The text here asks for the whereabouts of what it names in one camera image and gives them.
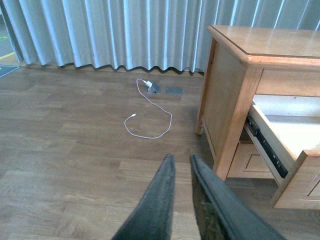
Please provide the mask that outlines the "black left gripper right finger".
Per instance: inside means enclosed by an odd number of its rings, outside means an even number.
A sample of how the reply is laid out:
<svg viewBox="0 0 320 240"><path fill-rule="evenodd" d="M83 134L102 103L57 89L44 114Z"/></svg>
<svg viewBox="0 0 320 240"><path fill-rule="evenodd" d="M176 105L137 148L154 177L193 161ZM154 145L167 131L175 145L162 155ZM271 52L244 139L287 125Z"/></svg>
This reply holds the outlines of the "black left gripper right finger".
<svg viewBox="0 0 320 240"><path fill-rule="evenodd" d="M284 240L199 155L190 156L192 200L202 240Z"/></svg>

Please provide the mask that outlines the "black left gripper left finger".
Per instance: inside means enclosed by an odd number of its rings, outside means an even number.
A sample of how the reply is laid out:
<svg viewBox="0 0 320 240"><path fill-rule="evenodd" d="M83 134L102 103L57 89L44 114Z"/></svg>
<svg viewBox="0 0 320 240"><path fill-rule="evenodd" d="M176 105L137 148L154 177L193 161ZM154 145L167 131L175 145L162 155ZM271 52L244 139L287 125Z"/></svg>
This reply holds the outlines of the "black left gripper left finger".
<svg viewBox="0 0 320 240"><path fill-rule="evenodd" d="M172 234L175 183L175 159L167 154L138 205L112 239L169 240Z"/></svg>

